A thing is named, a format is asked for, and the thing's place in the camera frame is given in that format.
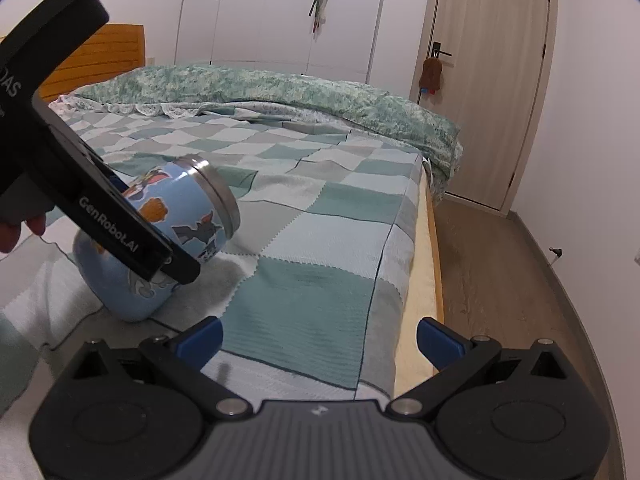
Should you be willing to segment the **person's hand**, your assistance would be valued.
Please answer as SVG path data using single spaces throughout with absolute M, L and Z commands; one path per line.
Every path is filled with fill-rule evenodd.
M 40 216 L 31 218 L 25 222 L 25 226 L 28 227 L 32 234 L 41 236 L 46 230 L 46 216 L 40 214 Z M 9 224 L 6 222 L 0 223 L 0 252 L 2 254 L 9 254 L 17 245 L 22 234 L 22 224 Z

